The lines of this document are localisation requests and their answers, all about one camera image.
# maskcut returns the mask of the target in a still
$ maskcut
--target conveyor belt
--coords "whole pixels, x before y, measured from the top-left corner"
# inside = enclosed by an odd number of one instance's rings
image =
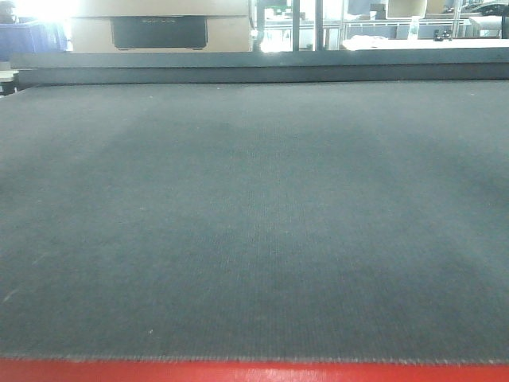
[[[509,83],[0,99],[0,357],[509,361]]]

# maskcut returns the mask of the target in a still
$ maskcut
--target red frame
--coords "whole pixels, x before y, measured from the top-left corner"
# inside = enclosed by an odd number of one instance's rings
[[[0,382],[508,382],[509,365],[0,360]]]

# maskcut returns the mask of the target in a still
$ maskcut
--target black machine panel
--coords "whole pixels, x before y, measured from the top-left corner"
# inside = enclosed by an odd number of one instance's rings
[[[204,16],[112,18],[113,39],[119,49],[190,48],[207,46]]]

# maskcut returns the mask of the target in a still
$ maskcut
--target bright light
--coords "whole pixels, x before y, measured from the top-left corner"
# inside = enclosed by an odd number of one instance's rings
[[[18,17],[58,21],[76,13],[79,0],[17,0],[15,13]]]
[[[260,49],[264,53],[291,51],[292,39],[289,31],[267,30]]]

